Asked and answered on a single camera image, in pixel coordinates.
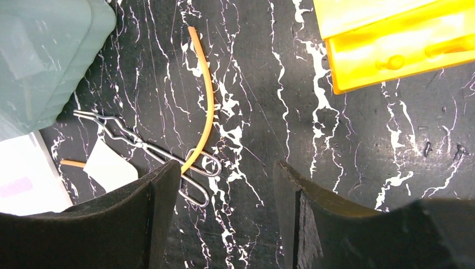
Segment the black foam piece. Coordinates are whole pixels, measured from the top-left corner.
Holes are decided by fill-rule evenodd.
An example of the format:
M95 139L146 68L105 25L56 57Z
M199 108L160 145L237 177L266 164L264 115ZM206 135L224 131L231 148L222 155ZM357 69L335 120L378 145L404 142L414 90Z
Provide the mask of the black foam piece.
M169 161L61 213L0 214L0 268L160 268L179 184Z
M475 268L475 202L418 200L382 213L284 162L274 192L285 268Z

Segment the yellow plastic tray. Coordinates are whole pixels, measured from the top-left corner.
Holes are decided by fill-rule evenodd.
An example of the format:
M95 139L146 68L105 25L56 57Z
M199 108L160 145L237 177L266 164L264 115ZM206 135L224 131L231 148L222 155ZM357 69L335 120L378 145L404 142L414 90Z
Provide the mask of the yellow plastic tray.
M474 0L314 4L335 94L475 59Z

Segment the orange rubber tube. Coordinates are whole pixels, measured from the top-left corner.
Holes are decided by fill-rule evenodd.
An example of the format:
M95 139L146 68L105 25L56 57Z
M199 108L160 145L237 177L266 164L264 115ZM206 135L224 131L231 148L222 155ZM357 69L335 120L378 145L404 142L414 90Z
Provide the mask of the orange rubber tube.
M188 158L188 160L181 167L181 174L183 175L190 166L196 161L198 156L204 149L206 141L208 141L209 134L211 133L211 128L213 127L213 117L215 115L215 97L213 92L213 84L211 83L211 74L209 73L208 63L204 56L203 48L199 42L199 37L194 27L188 26L188 32L192 38L194 51L198 57L199 64L201 65L201 70L203 72L204 85L206 87L206 99L208 102L208 110L206 115L206 123L204 124L203 134L199 139L196 149L193 151L193 154Z
M84 168L84 166L86 166L86 164L81 161L61 160L59 163L62 165L75 166L79 168Z

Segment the pink label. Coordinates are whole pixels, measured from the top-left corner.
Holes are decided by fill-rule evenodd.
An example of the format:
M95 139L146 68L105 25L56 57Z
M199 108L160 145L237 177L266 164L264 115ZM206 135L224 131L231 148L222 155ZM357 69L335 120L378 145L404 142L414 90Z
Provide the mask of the pink label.
M27 177L23 177L6 185L0 186L0 198L14 196L22 192L27 192L31 189L33 189L31 180Z

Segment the countertop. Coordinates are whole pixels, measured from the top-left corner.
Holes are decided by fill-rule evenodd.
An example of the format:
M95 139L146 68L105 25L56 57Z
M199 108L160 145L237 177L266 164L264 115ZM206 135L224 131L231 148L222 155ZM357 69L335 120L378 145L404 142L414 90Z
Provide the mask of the countertop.
M105 191L81 169L59 165L86 161L104 136L73 109L116 115L144 140L184 157L206 119L187 26L197 28L217 103L206 151L224 168L219 177L192 174L209 191L208 207L178 196L167 268L282 267L276 160L381 211L420 198L472 197L475 64L336 96L311 0L110 5L117 28L56 124L41 134L74 204ZM105 141L140 176L160 165L141 149ZM425 156L427 142L433 150Z

